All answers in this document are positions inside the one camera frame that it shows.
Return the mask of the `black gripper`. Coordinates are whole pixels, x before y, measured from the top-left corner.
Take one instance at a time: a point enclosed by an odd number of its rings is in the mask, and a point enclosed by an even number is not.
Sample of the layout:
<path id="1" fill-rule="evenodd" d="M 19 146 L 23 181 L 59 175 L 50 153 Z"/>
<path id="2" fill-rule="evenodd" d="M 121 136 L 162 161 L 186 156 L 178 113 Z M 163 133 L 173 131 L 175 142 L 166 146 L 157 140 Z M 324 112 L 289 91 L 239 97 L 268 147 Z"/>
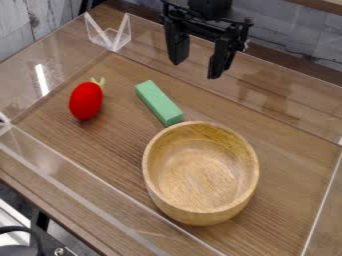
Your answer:
<path id="1" fill-rule="evenodd" d="M 233 0 L 162 0 L 169 58 L 179 65 L 189 57 L 190 36 L 215 41 L 209 79 L 218 79 L 230 68 L 237 51 L 247 48 L 252 17 L 233 8 Z"/>

